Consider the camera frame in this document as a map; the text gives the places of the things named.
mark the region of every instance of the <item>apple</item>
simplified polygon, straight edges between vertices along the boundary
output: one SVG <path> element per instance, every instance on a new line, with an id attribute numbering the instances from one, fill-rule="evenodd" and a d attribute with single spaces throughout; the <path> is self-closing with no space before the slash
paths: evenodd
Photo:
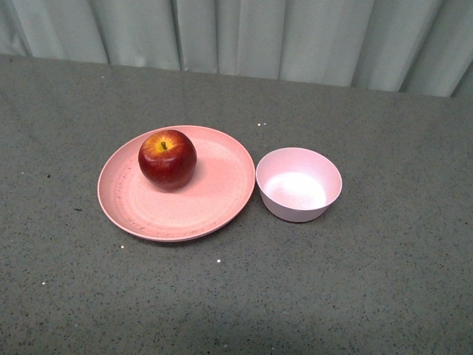
<path id="1" fill-rule="evenodd" d="M 194 174 L 197 152 L 191 140 L 175 129 L 150 135 L 138 152 L 141 172 L 155 186 L 164 190 L 179 189 Z"/>

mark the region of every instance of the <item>plastic bowl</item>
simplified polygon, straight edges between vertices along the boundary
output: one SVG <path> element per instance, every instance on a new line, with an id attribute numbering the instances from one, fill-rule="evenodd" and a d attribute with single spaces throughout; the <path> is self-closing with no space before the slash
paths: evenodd
<path id="1" fill-rule="evenodd" d="M 304 148 L 282 148 L 266 154 L 256 167 L 256 182 L 266 208 L 290 222 L 316 219 L 341 192 L 336 166 Z"/>

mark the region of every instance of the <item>tableware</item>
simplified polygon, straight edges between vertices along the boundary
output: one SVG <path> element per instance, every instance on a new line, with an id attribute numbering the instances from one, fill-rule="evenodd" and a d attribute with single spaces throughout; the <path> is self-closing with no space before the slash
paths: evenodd
<path id="1" fill-rule="evenodd" d="M 290 222 L 320 216 L 341 193 L 341 175 L 323 155 L 304 148 L 274 150 L 256 167 L 262 200 L 270 212 Z"/>
<path id="2" fill-rule="evenodd" d="M 174 192 L 149 182 L 138 166 L 141 144 L 156 129 L 124 144 L 106 162 L 98 199 L 106 216 L 137 237 L 177 242 L 207 235 L 230 222 L 248 202 L 255 184 L 253 160 L 229 135 L 202 126 L 170 126 L 197 150 L 191 181 Z"/>

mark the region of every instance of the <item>pink plate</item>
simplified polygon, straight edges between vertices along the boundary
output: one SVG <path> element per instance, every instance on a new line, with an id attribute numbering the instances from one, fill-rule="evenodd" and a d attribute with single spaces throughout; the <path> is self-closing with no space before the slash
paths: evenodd
<path id="1" fill-rule="evenodd" d="M 150 183 L 138 166 L 141 144 L 162 129 L 186 134 L 197 150 L 191 181 L 175 192 Z M 255 184 L 253 160 L 242 144 L 215 129 L 170 126 L 144 133 L 106 162 L 98 200 L 106 216 L 137 237 L 177 242 L 207 235 L 230 222 L 246 205 Z"/>

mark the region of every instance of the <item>gray curtain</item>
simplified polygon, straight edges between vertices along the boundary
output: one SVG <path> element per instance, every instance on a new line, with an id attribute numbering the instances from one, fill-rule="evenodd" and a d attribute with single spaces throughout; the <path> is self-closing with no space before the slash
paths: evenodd
<path id="1" fill-rule="evenodd" d="M 473 1 L 0 0 L 0 53 L 473 98 Z"/>

